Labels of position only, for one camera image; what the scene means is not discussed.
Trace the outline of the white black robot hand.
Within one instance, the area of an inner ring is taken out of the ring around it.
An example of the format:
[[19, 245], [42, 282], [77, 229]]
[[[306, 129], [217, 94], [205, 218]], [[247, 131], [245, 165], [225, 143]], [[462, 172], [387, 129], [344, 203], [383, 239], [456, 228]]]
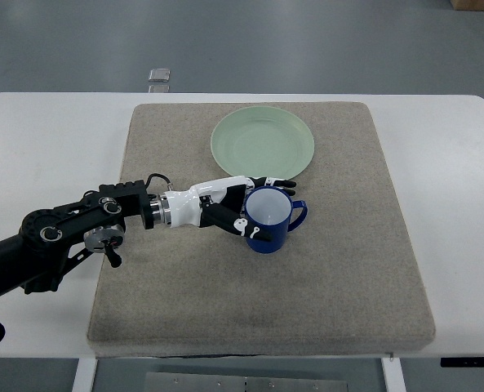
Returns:
[[288, 196], [295, 195], [296, 183], [292, 180], [246, 176], [211, 180], [185, 191], [168, 190], [153, 196], [150, 204], [154, 222], [171, 228], [214, 225], [237, 236], [269, 242], [273, 238], [270, 231], [243, 215], [246, 196], [265, 185], [273, 185]]

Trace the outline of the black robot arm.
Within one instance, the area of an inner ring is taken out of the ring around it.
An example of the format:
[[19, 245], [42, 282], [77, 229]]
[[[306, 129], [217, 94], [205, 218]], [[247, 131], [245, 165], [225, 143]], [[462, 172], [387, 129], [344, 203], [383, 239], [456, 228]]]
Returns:
[[122, 263], [125, 219], [140, 216], [146, 229], [168, 223], [167, 197], [150, 194], [148, 180], [100, 185], [82, 199], [30, 212], [18, 233], [0, 241], [0, 296], [17, 287], [26, 293], [56, 291], [63, 277], [94, 253], [112, 267]]

